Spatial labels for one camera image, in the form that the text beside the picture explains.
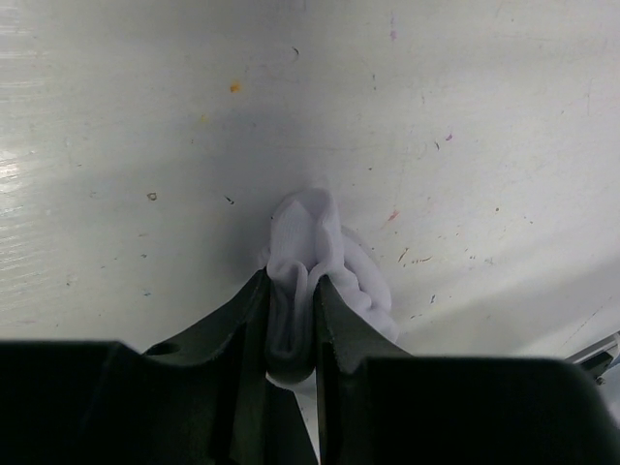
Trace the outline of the long white sock striped cuff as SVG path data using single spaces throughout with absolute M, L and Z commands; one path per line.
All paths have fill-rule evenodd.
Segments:
M 313 295 L 324 277 L 366 323 L 387 340 L 397 339 L 388 283 L 343 228 L 328 190 L 307 189 L 282 201 L 271 217 L 262 264 L 271 281 L 265 360 L 276 384 L 294 386 L 313 376 Z

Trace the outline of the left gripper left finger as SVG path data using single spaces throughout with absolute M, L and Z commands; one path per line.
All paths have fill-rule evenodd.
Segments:
M 114 341 L 1 346 L 5 464 L 261 464 L 270 282 L 144 353 Z

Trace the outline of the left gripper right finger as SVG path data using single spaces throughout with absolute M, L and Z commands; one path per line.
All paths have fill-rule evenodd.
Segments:
M 412 356 L 344 302 L 313 296 L 324 464 L 615 464 L 593 379 L 558 359 Z

